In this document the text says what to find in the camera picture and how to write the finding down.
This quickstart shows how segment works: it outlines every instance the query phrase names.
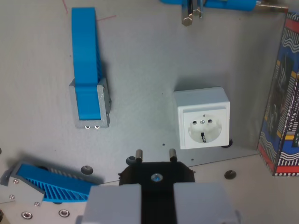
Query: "electrical socket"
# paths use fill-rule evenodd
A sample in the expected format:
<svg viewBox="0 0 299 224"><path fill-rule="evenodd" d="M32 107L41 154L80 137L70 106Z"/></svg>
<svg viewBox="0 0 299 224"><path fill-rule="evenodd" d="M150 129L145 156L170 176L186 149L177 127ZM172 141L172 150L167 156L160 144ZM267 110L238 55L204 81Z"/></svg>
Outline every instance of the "electrical socket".
<svg viewBox="0 0 299 224"><path fill-rule="evenodd" d="M221 87L175 91L181 149L227 146L230 102Z"/></svg>

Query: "red line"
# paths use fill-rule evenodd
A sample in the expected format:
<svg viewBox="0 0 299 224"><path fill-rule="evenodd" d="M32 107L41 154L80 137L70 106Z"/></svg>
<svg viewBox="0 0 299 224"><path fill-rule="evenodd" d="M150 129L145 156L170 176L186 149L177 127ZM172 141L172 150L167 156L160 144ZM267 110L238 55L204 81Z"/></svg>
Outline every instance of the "red line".
<svg viewBox="0 0 299 224"><path fill-rule="evenodd" d="M114 17L116 17L116 15L111 15L111 16L108 16L108 17L105 17L105 18L102 18L102 19L98 19L97 21L107 20L107 19L111 19L111 18L114 18Z"/></svg>
<svg viewBox="0 0 299 224"><path fill-rule="evenodd" d="M64 4L64 8L65 8L65 10L66 10L66 13L68 14L69 11L67 10L67 6L66 6L66 3L65 3L65 0L62 0L62 2L63 2L63 4Z"/></svg>
<svg viewBox="0 0 299 224"><path fill-rule="evenodd" d="M299 22L297 21L287 19L285 22L285 27L299 33Z"/></svg>
<svg viewBox="0 0 299 224"><path fill-rule="evenodd" d="M299 167L277 167L276 173L299 173Z"/></svg>
<svg viewBox="0 0 299 224"><path fill-rule="evenodd" d="M267 153L265 152L265 150L263 149L263 147L260 144L258 144L258 150L261 152L263 158L266 161L266 164L270 167L271 171L273 171L274 164L273 164L273 162L271 161L271 159L269 158L269 156L267 155Z"/></svg>

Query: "colorful box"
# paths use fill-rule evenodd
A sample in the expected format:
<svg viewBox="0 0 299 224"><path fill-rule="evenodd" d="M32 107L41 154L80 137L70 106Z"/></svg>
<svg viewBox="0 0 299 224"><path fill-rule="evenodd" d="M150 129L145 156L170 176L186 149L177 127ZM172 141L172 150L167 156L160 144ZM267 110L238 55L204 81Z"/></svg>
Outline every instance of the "colorful box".
<svg viewBox="0 0 299 224"><path fill-rule="evenodd" d="M275 176L299 176L299 14L288 13L258 151Z"/></svg>

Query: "blue holder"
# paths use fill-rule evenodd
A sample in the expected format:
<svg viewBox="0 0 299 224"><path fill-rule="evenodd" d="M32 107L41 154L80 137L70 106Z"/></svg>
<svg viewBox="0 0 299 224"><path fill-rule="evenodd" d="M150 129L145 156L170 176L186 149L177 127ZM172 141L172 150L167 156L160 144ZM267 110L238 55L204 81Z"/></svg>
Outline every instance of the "blue holder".
<svg viewBox="0 0 299 224"><path fill-rule="evenodd" d="M75 78L70 92L76 127L108 127L110 98L102 77L95 8L73 8L71 13Z"/></svg>
<svg viewBox="0 0 299 224"><path fill-rule="evenodd" d="M183 0L160 0L165 4L182 5ZM256 6L256 0L206 0L204 7L207 8L223 8L240 11L252 11Z"/></svg>
<svg viewBox="0 0 299 224"><path fill-rule="evenodd" d="M28 164L22 164L16 174L43 190L46 202L86 202L90 187L96 185Z"/></svg>

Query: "screw head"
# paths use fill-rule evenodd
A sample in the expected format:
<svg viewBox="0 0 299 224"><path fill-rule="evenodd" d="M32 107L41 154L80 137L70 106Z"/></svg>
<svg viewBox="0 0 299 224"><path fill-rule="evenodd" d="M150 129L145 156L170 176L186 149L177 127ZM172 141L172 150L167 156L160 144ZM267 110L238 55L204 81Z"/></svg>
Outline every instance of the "screw head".
<svg viewBox="0 0 299 224"><path fill-rule="evenodd" d="M25 212L22 212L22 217L24 219L32 219L32 214L30 212L25 211Z"/></svg>
<svg viewBox="0 0 299 224"><path fill-rule="evenodd" d="M61 217L66 218L66 217L70 216L70 212L68 210L62 209L62 210L59 211L59 215Z"/></svg>
<svg viewBox="0 0 299 224"><path fill-rule="evenodd" d="M183 20L182 20L182 24L183 24L185 27L188 27L188 26L192 25L192 19L191 19L190 17L183 18Z"/></svg>
<svg viewBox="0 0 299 224"><path fill-rule="evenodd" d="M153 174L150 178L153 182L160 182L163 180L163 176L161 174Z"/></svg>

